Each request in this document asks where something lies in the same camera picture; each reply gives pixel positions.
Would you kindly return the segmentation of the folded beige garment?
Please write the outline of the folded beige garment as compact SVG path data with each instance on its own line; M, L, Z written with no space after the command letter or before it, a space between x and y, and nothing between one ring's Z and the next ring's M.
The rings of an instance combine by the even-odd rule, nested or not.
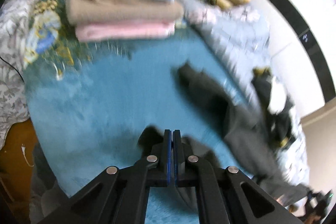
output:
M155 0L66 0L70 24L121 22L130 20L173 22L183 17L177 2Z

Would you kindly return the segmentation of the light blue floral quilt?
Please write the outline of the light blue floral quilt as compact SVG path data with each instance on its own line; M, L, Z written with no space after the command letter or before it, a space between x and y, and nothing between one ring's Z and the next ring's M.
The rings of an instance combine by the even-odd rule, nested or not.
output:
M227 69L244 94L253 113L263 119L264 110L252 84L254 67L270 67L282 83L280 73L272 66L269 53L270 29L264 18L251 5L222 11L204 0L180 0L185 17L204 38L210 50ZM293 185L309 184L306 137L294 100L290 111L292 137L285 147L271 145L285 180Z

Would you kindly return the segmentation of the folded pink garment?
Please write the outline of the folded pink garment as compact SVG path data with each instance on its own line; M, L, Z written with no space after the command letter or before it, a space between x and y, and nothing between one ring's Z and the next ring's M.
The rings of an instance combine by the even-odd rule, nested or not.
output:
M130 20L71 25L75 27L75 35L78 41L97 42L105 39L167 38L174 33L175 21Z

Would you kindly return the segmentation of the grey patterned pillow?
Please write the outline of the grey patterned pillow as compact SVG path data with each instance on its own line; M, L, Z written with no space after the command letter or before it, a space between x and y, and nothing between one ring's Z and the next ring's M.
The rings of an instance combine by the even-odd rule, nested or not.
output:
M1 7L1 147L12 125L29 118L22 79L29 18L37 0L5 0Z

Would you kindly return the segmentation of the dark grey trousers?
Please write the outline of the dark grey trousers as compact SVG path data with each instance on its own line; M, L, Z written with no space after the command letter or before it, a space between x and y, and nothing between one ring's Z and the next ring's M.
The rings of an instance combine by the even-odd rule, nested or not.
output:
M284 206L307 196L307 186L285 180L272 151L272 135L261 117L244 105L233 104L216 80L189 63L179 67L177 75L189 98L217 123L224 143L260 188Z

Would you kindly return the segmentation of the pile of dark clothes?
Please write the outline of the pile of dark clothes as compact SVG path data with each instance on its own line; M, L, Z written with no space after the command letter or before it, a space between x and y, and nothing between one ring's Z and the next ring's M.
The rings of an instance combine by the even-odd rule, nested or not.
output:
M264 110L270 142L285 147L292 137L290 111L294 106L286 87L270 67L254 67L252 84Z

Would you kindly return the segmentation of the teal floral blanket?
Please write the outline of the teal floral blanket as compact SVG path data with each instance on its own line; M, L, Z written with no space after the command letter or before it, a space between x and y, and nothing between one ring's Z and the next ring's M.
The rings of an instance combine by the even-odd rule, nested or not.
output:
M237 164L214 122L184 95L176 70L190 63L222 84L234 103L247 98L201 36L183 25L163 40L80 43L66 0L38 0L23 72L34 152L31 220L49 215L110 165L141 156L144 128L180 130L204 142L222 166Z

